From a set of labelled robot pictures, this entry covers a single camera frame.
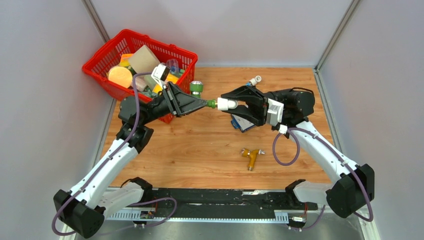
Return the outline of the green water faucet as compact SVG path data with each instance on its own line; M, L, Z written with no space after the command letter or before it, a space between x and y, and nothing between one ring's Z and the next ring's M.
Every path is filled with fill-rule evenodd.
M189 84L190 95L196 98L202 98L202 92L204 90L204 84L201 81L194 80ZM215 99L207 100L207 107L215 109L218 103Z

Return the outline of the white pipe elbow fitting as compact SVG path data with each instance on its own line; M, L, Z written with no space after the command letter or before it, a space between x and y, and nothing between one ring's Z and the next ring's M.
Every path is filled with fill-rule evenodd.
M218 97L216 101L216 107L220 111L233 110L238 106L237 100L231 100L227 98Z

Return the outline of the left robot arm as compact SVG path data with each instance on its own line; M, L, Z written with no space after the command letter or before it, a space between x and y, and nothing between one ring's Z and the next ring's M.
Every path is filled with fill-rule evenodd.
M105 191L121 172L149 143L154 130L146 124L172 114L186 116L206 107L207 100L185 93L169 82L161 95L148 103L142 102L138 92L125 97L119 105L118 117L122 127L108 152L70 190L58 190L53 197L56 208L51 223L52 231L61 237L79 234L84 238L95 235L106 218L137 203L147 207L153 194L151 185L136 180L123 189L108 194Z

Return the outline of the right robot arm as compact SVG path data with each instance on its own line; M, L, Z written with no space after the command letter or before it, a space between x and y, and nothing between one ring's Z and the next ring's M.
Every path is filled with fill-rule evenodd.
M310 202L329 206L339 217L358 215L366 207L367 222L374 219L371 201L375 197L375 172L368 164L359 165L326 140L309 116L314 112L314 92L307 88L262 92L243 85L222 94L217 108L241 117L257 127L269 125L279 137L291 139L297 151L306 151L324 170L329 184L297 180L287 187L286 205L299 209Z

